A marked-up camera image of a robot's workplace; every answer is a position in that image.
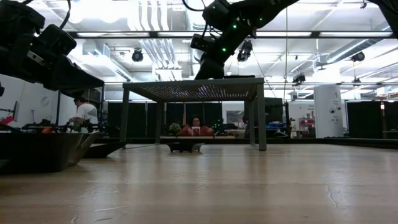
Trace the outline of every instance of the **white shirt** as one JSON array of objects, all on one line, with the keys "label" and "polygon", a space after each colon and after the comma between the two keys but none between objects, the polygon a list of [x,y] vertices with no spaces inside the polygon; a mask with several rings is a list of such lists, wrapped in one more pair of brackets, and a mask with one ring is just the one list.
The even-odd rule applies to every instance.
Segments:
[{"label": "white shirt", "polygon": [[76,117],[84,121],[90,120],[91,124],[98,124],[97,108],[89,103],[84,103],[77,108]]}]

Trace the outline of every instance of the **person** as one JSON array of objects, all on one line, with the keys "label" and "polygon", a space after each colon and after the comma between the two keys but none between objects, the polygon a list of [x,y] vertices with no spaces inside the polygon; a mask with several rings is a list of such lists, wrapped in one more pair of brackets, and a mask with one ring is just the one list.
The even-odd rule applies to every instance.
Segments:
[{"label": "person", "polygon": [[98,124],[97,108],[90,104],[83,97],[75,98],[73,100],[77,107],[76,116],[69,121],[78,126],[92,126]]},{"label": "person", "polygon": [[213,129],[204,126],[201,123],[199,116],[194,115],[189,124],[186,125],[180,132],[180,136],[214,136]]}]

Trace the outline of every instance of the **ceiling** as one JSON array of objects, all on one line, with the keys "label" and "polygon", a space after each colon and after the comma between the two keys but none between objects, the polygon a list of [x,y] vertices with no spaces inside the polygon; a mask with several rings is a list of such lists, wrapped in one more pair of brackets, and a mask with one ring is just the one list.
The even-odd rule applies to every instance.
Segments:
[{"label": "ceiling", "polygon": [[[167,25],[171,31],[190,30],[192,24],[203,26],[204,20],[200,12],[186,11],[181,1],[178,0],[152,0],[147,3],[142,0],[81,0],[85,6],[72,4],[72,22],[65,30],[70,31],[130,31],[137,26],[129,26],[132,22],[141,22],[142,27],[148,23],[150,30],[162,30],[164,21],[161,20],[161,8],[167,3]],[[187,1],[191,7],[201,9],[203,4],[199,0]],[[157,22],[152,19],[152,3],[157,5]],[[143,8],[146,7],[147,19],[143,19]],[[301,0],[282,11],[272,22],[259,31],[381,31],[386,26],[386,20],[380,9],[368,3],[365,9],[360,9],[362,0]],[[46,24],[59,25],[65,17],[66,1],[40,1],[36,0],[30,5],[46,18]],[[92,55],[82,53],[81,48],[72,55],[73,59],[89,70],[92,75],[101,77],[109,82],[121,82],[123,78],[115,75],[115,64],[123,72],[136,78],[133,81],[151,81],[157,73],[153,61],[143,49],[144,59],[133,62],[131,55],[135,48],[143,48],[143,41],[138,39],[85,39],[79,40],[85,48],[86,45],[97,48],[102,52],[103,45],[110,50],[110,57],[115,63],[109,65],[104,60],[95,60]],[[174,49],[176,63],[180,66],[179,72],[183,79],[194,78],[199,69],[199,64],[192,57],[190,39],[170,39]],[[397,61],[398,40],[379,40],[378,43],[363,50],[366,59],[357,62],[355,69],[353,62],[341,60],[332,65],[325,66],[326,70],[318,71],[314,62],[320,62],[321,57],[336,52],[342,47],[352,44],[354,39],[256,39],[252,40],[253,53],[248,61],[239,62],[236,55],[230,57],[225,63],[225,72],[232,75],[256,75],[265,77],[269,82],[282,82],[287,73],[287,80],[298,73],[304,73],[313,82],[334,82],[335,80],[350,82],[354,76],[363,75],[367,82],[383,81],[391,77],[398,77]],[[156,42],[164,58],[166,52],[160,42]]]}]

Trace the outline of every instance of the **wooden floor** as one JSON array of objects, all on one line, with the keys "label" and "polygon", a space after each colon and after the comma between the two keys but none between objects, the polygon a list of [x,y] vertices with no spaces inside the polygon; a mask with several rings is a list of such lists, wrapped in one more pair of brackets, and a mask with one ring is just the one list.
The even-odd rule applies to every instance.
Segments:
[{"label": "wooden floor", "polygon": [[0,223],[398,223],[398,151],[117,151],[61,173],[0,176]]}]

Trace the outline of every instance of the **man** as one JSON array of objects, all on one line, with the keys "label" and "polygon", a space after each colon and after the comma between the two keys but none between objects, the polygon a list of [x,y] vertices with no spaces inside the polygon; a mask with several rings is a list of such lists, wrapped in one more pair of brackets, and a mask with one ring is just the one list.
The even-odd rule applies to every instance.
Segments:
[{"label": "man", "polygon": [[88,103],[83,97],[75,98],[73,100],[77,106],[76,116],[70,121],[79,126],[91,126],[98,124],[97,108]]}]

